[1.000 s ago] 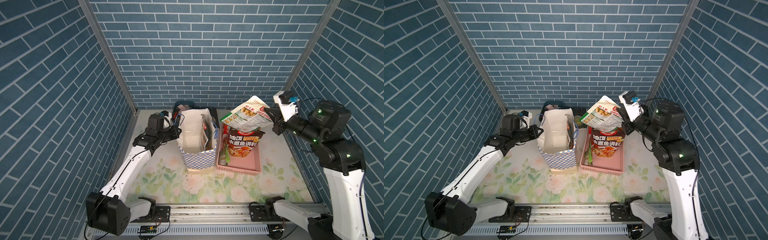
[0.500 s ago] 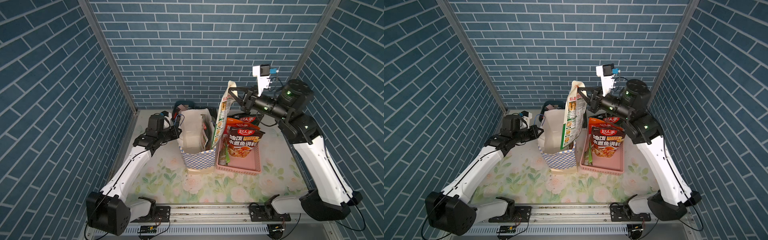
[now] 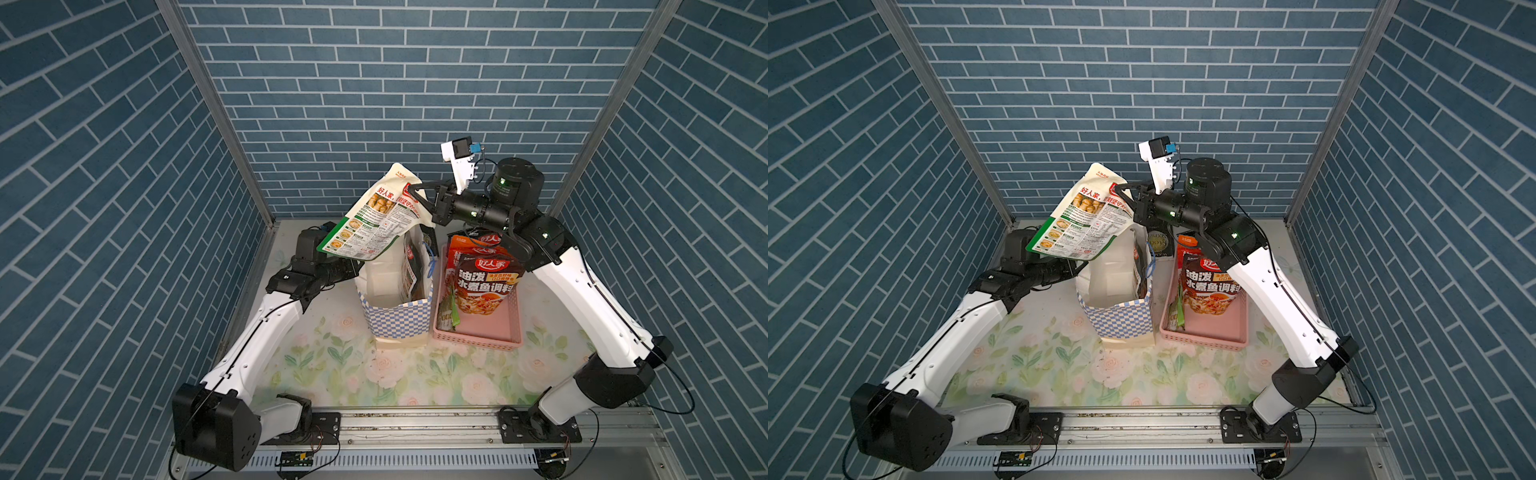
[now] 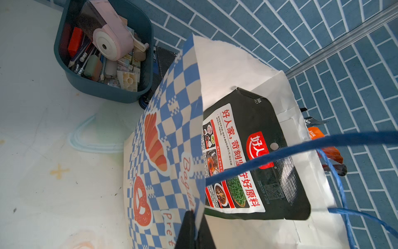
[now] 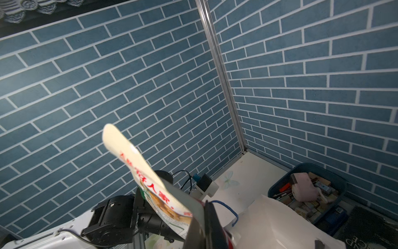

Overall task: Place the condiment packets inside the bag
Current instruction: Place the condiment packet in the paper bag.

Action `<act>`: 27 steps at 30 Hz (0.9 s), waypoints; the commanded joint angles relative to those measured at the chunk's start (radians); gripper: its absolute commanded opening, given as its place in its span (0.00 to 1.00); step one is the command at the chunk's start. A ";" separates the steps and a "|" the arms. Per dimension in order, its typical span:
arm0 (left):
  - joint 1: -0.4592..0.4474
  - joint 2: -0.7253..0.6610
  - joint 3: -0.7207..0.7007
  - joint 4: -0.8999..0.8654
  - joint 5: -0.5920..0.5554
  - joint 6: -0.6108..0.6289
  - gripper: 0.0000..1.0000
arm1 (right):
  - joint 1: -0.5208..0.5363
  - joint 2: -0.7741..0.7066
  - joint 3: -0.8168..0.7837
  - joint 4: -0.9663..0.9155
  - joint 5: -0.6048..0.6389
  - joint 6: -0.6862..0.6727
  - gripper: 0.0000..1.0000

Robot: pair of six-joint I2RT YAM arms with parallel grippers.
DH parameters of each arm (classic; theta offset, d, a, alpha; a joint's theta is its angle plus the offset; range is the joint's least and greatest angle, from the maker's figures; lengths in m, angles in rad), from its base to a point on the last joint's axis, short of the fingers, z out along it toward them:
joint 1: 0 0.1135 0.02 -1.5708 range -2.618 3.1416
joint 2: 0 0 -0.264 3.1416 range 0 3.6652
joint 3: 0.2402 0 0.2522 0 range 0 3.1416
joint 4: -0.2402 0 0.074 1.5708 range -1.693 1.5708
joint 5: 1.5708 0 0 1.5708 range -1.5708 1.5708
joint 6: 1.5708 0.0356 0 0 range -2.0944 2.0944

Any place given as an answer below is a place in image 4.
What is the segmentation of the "blue checkered paper bag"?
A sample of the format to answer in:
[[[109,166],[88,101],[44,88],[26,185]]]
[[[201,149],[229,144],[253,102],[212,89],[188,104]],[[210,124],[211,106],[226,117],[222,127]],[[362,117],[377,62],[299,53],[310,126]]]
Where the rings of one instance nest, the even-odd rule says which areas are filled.
[[[322,165],[339,146],[396,144],[396,131],[325,136],[310,127],[283,71],[193,35],[124,143],[132,249],[174,249],[187,211],[217,249],[353,249],[344,189]]]

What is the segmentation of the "dark red fish seasoning packet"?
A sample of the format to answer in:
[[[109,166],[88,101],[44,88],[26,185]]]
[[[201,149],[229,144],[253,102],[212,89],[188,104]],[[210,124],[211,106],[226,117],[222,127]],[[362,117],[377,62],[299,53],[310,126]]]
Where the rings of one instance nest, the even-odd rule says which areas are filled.
[[[322,167],[325,172],[331,172],[331,169],[328,165],[322,165]],[[345,164],[335,164],[333,167],[339,176],[346,176],[348,171]]]

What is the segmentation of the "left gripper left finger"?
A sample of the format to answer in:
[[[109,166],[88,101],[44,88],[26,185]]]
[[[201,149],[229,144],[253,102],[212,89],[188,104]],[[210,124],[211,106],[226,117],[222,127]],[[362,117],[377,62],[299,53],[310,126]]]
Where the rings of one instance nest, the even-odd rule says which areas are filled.
[[[193,211],[184,215],[175,249],[195,249],[195,217]]]

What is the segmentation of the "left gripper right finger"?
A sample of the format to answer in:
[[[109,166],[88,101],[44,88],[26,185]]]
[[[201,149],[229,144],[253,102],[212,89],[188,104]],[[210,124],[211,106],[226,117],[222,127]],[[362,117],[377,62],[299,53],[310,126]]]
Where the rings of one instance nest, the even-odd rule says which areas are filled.
[[[206,217],[203,216],[197,237],[197,249],[216,249]]]

